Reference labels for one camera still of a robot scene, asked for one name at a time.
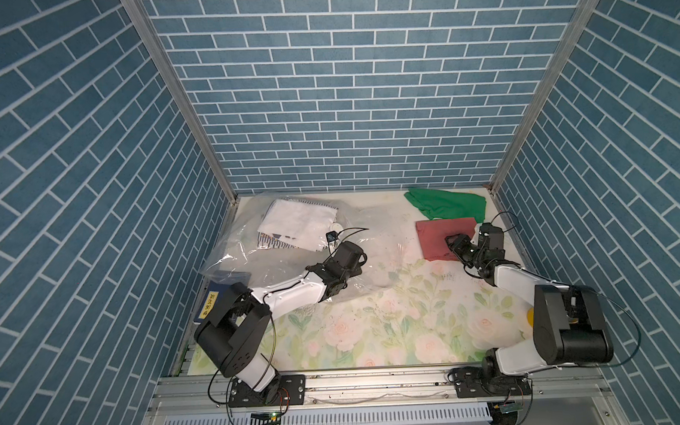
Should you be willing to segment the red garment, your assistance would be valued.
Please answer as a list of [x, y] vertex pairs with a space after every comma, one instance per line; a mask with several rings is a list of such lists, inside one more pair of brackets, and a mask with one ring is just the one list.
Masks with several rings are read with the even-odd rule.
[[472, 217], [416, 221], [415, 229], [424, 259], [430, 262], [456, 261], [457, 257], [447, 246], [446, 238], [459, 234], [473, 237], [476, 225], [477, 222]]

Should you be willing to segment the white patterned tank top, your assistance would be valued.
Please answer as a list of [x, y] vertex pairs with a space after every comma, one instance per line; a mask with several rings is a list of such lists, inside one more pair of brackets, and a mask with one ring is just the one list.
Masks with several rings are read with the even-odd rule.
[[320, 252], [327, 247], [338, 209], [313, 200], [275, 199], [257, 229], [260, 249], [304, 249]]

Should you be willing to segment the green garment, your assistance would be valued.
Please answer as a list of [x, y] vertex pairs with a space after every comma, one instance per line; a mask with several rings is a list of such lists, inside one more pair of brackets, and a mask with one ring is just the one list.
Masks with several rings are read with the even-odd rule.
[[474, 219], [484, 222], [487, 200], [472, 193], [414, 188], [404, 193], [406, 200], [428, 220]]

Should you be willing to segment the clear plastic vacuum bag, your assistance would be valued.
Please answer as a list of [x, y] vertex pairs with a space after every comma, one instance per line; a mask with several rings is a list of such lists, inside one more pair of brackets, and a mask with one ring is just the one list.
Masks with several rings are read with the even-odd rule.
[[333, 229], [341, 239], [360, 245], [368, 256], [362, 274], [353, 277], [333, 303], [383, 292], [396, 285], [402, 268], [420, 259], [415, 215], [398, 191], [318, 195], [261, 194], [244, 198], [235, 220], [226, 228], [201, 267], [206, 279], [218, 283], [267, 286], [294, 279], [308, 265], [322, 262], [327, 245], [318, 251], [283, 246], [279, 240], [259, 245], [263, 219], [273, 202], [292, 200], [336, 210]]

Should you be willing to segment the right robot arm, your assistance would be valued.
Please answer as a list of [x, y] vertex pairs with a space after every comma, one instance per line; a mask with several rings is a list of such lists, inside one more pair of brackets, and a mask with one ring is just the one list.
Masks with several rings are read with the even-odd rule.
[[507, 396], [530, 393], [528, 377], [549, 368], [598, 366], [614, 356], [597, 292], [543, 278], [506, 258], [506, 232], [486, 222], [474, 243], [467, 234], [445, 239], [450, 252], [476, 277], [533, 307], [533, 336], [508, 347], [493, 347], [481, 368], [452, 371], [458, 392]]

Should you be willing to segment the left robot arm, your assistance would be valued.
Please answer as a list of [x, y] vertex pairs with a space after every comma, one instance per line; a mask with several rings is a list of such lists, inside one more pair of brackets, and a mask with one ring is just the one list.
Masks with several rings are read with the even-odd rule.
[[237, 378], [252, 394], [269, 402], [282, 388], [281, 375], [259, 352], [275, 320], [328, 300], [363, 272], [367, 254], [342, 240], [322, 262], [309, 265], [293, 279], [249, 288], [243, 283], [224, 287], [212, 309], [194, 331], [196, 344], [223, 377]]

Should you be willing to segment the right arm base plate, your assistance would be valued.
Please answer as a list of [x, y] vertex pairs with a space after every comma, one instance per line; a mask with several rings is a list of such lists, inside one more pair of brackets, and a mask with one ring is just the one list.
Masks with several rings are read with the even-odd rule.
[[460, 367], [448, 371], [447, 381], [455, 387], [457, 397], [525, 397], [533, 393], [527, 377], [492, 375], [480, 367]]

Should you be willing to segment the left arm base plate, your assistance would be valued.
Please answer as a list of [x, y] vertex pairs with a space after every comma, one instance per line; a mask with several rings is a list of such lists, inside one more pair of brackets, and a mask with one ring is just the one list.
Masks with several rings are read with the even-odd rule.
[[258, 406], [303, 405], [306, 376], [304, 374], [278, 375], [262, 391], [256, 391], [240, 379], [228, 393], [228, 404], [237, 408]]

